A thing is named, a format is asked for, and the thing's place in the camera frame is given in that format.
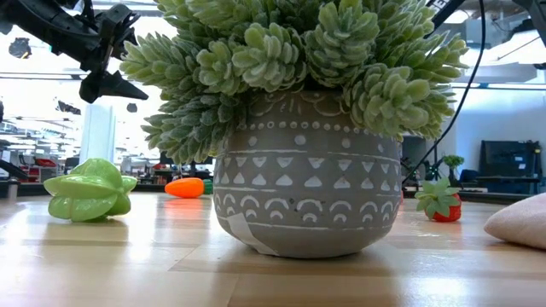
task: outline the ceramic pot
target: ceramic pot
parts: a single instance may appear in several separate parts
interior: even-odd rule
[[[220,225],[263,254],[359,252],[391,229],[400,204],[397,142],[354,129],[334,92],[253,97],[247,125],[220,149]]]

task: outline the wooden table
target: wooden table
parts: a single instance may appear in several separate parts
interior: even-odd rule
[[[442,224],[406,200],[363,252],[302,261],[231,238],[209,199],[131,199],[108,223],[52,218],[47,197],[0,203],[0,306],[546,306],[546,252],[482,229],[499,205],[465,203]]]

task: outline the wire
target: wire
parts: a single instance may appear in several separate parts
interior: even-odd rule
[[[413,168],[413,170],[411,170],[409,175],[402,181],[402,183],[405,183],[405,182],[408,181],[408,179],[410,179],[411,174],[413,174],[414,171],[417,171],[419,166],[421,166],[421,164],[423,164],[425,159],[427,159],[428,155],[438,146],[438,144],[440,142],[442,142],[444,137],[450,132],[451,127],[453,127],[453,124],[455,123],[457,117],[459,116],[459,113],[461,112],[462,105],[464,104],[465,100],[467,99],[468,91],[470,90],[470,85],[474,81],[474,77],[476,77],[476,72],[478,71],[478,67],[479,67],[479,64],[481,62],[481,57],[484,54],[484,49],[485,49],[485,34],[486,33],[485,33],[484,0],[479,0],[479,10],[480,10],[480,15],[481,15],[481,46],[479,47],[478,60],[476,61],[476,65],[474,66],[474,69],[472,70],[472,74],[470,75],[470,79],[468,80],[467,87],[464,90],[464,93],[462,94],[462,98],[461,98],[461,102],[459,103],[459,107],[457,107],[457,110],[455,111],[455,114],[453,115],[453,118],[451,119],[450,124],[448,125],[447,129],[445,129],[442,136],[438,140],[436,140],[436,142],[434,143],[434,145],[432,147],[430,147],[430,149],[428,149],[427,153],[425,153],[425,155],[423,156],[421,161],[419,161],[419,163],[417,163],[417,165]]]

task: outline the pink pillow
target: pink pillow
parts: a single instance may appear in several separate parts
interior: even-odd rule
[[[493,214],[485,232],[508,242],[546,249],[546,194],[518,201]]]

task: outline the white wall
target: white wall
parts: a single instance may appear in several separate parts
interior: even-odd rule
[[[539,141],[546,162],[546,91],[471,90],[456,127],[456,152],[465,159],[460,170],[478,170],[482,140]]]

